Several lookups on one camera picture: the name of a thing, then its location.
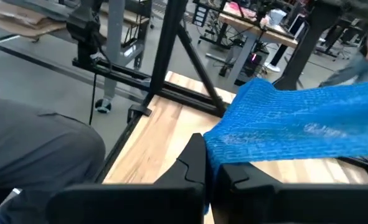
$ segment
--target black clamp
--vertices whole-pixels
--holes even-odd
[[[133,117],[136,116],[137,114],[150,116],[151,113],[152,111],[143,105],[131,105],[130,108],[128,109],[127,123],[129,123],[131,119],[133,119]]]

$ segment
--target blue mesh fabric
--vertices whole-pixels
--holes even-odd
[[[216,172],[226,163],[368,156],[368,83],[280,91],[253,79],[204,138]]]

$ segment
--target person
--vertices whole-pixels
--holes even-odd
[[[354,77],[354,83],[368,82],[368,38],[350,62],[323,81],[319,87],[337,85]]]
[[[0,189],[22,189],[0,206],[0,224],[47,223],[51,196],[93,182],[104,158],[104,142],[90,126],[0,99]]]

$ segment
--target standing desk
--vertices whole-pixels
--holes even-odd
[[[166,81],[206,94],[201,82],[169,72]],[[216,88],[225,102],[235,95]],[[114,161],[104,184],[150,184],[176,161],[193,133],[205,133],[220,118],[182,104],[155,96],[149,106],[152,113],[142,116]],[[366,170],[337,159],[254,162],[254,166],[285,183],[368,184]],[[214,224],[212,212],[205,224]]]
[[[230,4],[227,3],[224,6],[224,12],[228,12],[231,14],[234,14],[236,16],[241,16],[240,15],[240,11],[237,9],[233,9],[230,7]],[[235,80],[238,78],[240,71],[242,70],[243,66],[245,65],[246,59],[249,56],[249,54],[252,52],[253,50],[253,44],[255,43],[255,41],[258,39],[258,36],[262,33],[262,30],[253,25],[250,24],[248,22],[245,21],[241,21],[240,19],[236,19],[232,16],[226,15],[226,14],[222,14],[220,13],[219,15],[219,20],[236,28],[239,32],[243,32],[244,35],[247,36],[246,38],[246,42],[244,44],[244,46],[242,47],[242,51],[240,52],[239,56],[237,57],[234,67],[231,69],[229,76],[227,77],[227,81],[226,81],[226,88],[228,90],[230,90],[235,83]],[[282,28],[282,26],[273,26],[270,27],[272,29],[277,30],[278,32],[282,32],[282,33],[286,33],[286,30],[284,30],[284,28]],[[262,42],[269,42],[269,43],[276,43],[276,44],[283,44],[286,45],[288,47],[292,47],[292,48],[296,48],[297,46],[297,41],[287,38],[283,35],[271,32],[271,31],[266,31],[263,35],[262,38],[260,39]],[[227,57],[227,59],[225,60],[226,63],[230,63],[230,61],[232,60],[232,58]]]

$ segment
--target gray floor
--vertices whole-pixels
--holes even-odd
[[[149,30],[148,33],[145,56],[141,68],[142,72],[148,74],[151,74],[153,70],[161,23],[159,19],[155,19],[155,28]],[[201,42],[199,45],[196,45],[202,29],[192,25],[188,25],[187,28],[197,53],[207,68],[210,79],[215,86],[225,89],[225,78],[218,76],[221,64],[207,59],[205,54],[212,53],[224,57],[226,52],[214,49],[207,42]],[[0,30],[0,37],[6,34],[7,32]],[[50,108],[81,121],[88,121],[92,94],[92,87],[89,84],[92,83],[93,75],[71,66],[71,61],[76,54],[75,45],[51,35],[43,36],[40,42],[36,44],[25,38],[17,38],[3,42],[0,45],[60,67],[70,74],[69,76],[62,75],[0,51],[0,97]],[[271,60],[277,48],[278,46],[275,44],[268,46],[270,56],[267,61]],[[290,55],[291,51],[291,49],[287,50],[286,54]],[[346,60],[333,62],[332,58],[328,56],[312,55],[300,80],[305,88],[317,87],[333,71],[342,68],[346,63]],[[282,70],[285,65],[286,63],[283,59],[278,64]],[[174,45],[169,70],[196,80],[199,79],[178,39],[176,39]],[[267,78],[272,82],[279,76],[280,74],[278,73],[269,73]],[[100,78],[100,87],[102,87],[102,82],[103,80]],[[127,109],[132,104],[137,104],[139,99],[143,97],[137,89],[121,83],[118,84],[116,92],[118,94],[113,101],[111,113],[108,115],[95,113],[93,119],[93,127],[101,134],[109,150],[126,127]],[[97,98],[102,97],[102,95],[102,89],[98,88]]]

